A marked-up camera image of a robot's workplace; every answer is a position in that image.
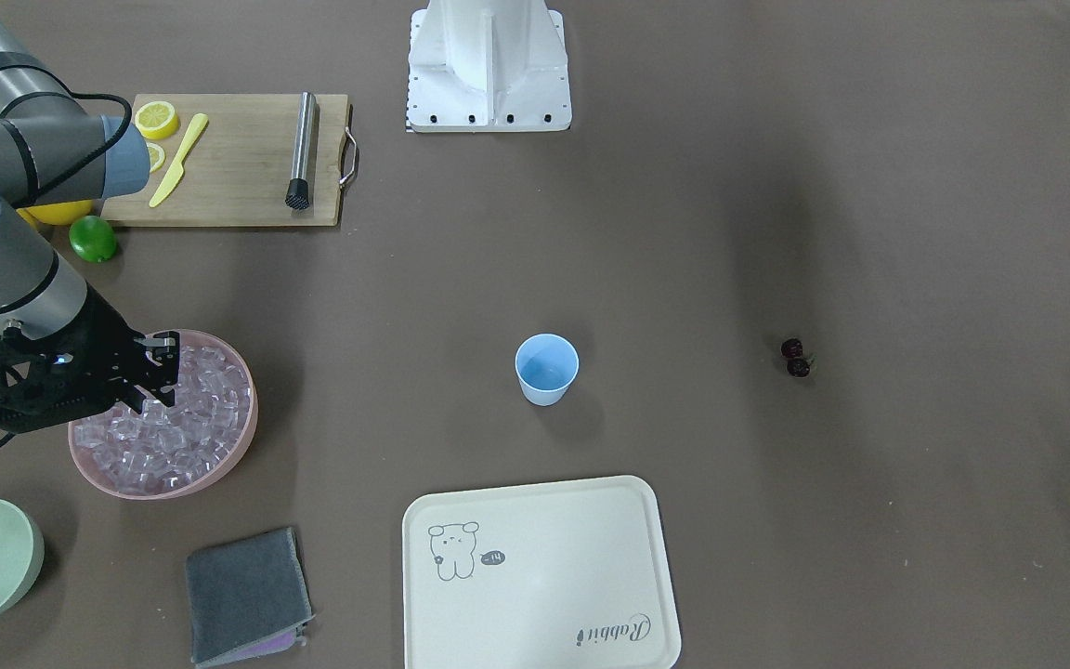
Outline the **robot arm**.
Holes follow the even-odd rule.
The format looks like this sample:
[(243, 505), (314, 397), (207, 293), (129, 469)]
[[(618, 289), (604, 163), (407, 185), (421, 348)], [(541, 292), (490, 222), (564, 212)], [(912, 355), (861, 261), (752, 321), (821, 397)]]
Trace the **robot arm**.
[(132, 107), (90, 115), (100, 94), (67, 85), (0, 21), (0, 429), (33, 432), (123, 402), (175, 401), (174, 331), (132, 329), (24, 221), (21, 209), (144, 191), (146, 139)]

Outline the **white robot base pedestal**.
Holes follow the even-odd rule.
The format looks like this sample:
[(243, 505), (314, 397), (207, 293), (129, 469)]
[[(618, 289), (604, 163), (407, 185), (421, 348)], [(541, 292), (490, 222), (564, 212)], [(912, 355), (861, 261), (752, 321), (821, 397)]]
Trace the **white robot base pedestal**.
[(429, 1), (411, 14), (409, 27), (409, 131), (572, 125), (564, 17), (542, 1)]

